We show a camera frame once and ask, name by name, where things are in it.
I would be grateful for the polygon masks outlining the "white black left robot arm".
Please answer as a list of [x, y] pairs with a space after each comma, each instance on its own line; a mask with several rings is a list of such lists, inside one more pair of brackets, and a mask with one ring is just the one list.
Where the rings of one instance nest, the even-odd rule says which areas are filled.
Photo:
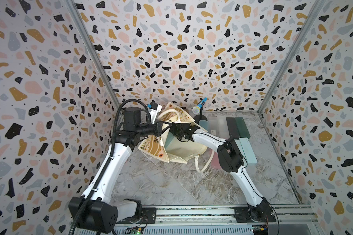
[[124, 112], [124, 121], [115, 118], [112, 141], [103, 165], [83, 194], [69, 202], [73, 217], [71, 235], [76, 228], [109, 234], [115, 232], [116, 223], [122, 220], [134, 224], [144, 221], [141, 201], [125, 199], [112, 206], [110, 200], [119, 174], [135, 147], [146, 137], [159, 137], [164, 132], [163, 123], [156, 120], [162, 106], [154, 103], [144, 109], [120, 107], [118, 110]]

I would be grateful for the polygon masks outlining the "translucent white pencil case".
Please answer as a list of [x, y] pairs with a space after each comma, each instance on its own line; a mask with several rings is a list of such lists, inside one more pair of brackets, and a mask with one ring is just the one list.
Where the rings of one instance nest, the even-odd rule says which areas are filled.
[[219, 132], [219, 137], [222, 139], [229, 139], [230, 134], [228, 130], [228, 125], [227, 125], [227, 119], [224, 116], [217, 117], [218, 121], [218, 132]]

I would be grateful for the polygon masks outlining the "light teal pencil case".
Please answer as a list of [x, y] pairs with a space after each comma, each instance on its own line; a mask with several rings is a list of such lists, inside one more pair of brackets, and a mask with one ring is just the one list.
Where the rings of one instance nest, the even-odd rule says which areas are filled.
[[241, 145], [240, 140], [234, 140], [234, 141], [235, 141], [235, 143], [236, 143], [238, 149], [240, 150], [240, 152], [243, 152], [243, 148], [242, 148], [242, 145]]
[[243, 152], [242, 155], [245, 157], [245, 159], [247, 160], [247, 163], [249, 165], [255, 165], [257, 164], [257, 158], [256, 155], [253, 151], [253, 148], [250, 144], [250, 141], [248, 138], [240, 138], [239, 139], [243, 148]]

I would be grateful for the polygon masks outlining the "teal green pencil case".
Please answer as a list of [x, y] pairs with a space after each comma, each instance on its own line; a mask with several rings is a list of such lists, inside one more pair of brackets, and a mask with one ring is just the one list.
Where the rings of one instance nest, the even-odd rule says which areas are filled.
[[168, 132], [167, 136], [164, 140], [164, 147], [166, 151], [170, 151], [177, 147], [180, 144], [180, 141], [177, 137], [175, 137], [171, 132]]

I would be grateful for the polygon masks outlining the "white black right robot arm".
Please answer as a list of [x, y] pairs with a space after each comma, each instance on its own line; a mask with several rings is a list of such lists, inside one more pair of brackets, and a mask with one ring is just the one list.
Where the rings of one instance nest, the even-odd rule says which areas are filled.
[[242, 190], [248, 205], [249, 217], [256, 222], [263, 221], [272, 212], [272, 207], [258, 191], [245, 167], [247, 160], [233, 138], [227, 140], [216, 137], [197, 125], [173, 123], [170, 133], [180, 141], [202, 144], [218, 154], [221, 168], [230, 173]]

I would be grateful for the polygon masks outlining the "black pencil case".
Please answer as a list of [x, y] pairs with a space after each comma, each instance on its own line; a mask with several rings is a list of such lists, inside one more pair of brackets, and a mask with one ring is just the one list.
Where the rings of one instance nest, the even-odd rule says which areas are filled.
[[238, 132], [237, 123], [234, 117], [226, 117], [227, 129], [229, 132], [229, 136], [232, 139], [238, 140], [240, 138], [240, 134]]

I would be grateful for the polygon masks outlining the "dark green pencil case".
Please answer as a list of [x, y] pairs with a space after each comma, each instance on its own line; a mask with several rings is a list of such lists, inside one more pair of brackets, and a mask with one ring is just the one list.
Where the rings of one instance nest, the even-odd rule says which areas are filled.
[[240, 138], [251, 138], [247, 125], [242, 117], [235, 118], [238, 134]]

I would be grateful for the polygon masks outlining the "grey barcoded pencil case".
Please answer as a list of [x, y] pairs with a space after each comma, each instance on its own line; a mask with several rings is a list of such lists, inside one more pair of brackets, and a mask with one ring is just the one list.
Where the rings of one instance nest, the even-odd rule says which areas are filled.
[[209, 124], [209, 132], [210, 134], [221, 137], [221, 125], [220, 121], [217, 117], [208, 117], [208, 124]]

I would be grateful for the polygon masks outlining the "cream floral canvas tote bag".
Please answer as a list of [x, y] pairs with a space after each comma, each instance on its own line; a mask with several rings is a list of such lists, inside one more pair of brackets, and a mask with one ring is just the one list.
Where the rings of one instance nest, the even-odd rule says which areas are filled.
[[194, 142], [191, 134], [196, 127], [208, 132], [207, 118], [203, 117], [196, 123], [187, 111], [173, 103], [168, 103], [156, 120], [169, 122], [172, 126], [163, 124], [162, 128], [165, 128], [166, 131], [160, 137], [150, 135], [142, 141], [138, 149], [144, 154], [166, 163], [187, 164], [190, 159], [194, 159], [196, 171], [203, 173], [211, 163], [214, 154], [211, 153], [208, 162], [203, 168], [199, 168], [199, 156], [207, 151], [207, 147]]

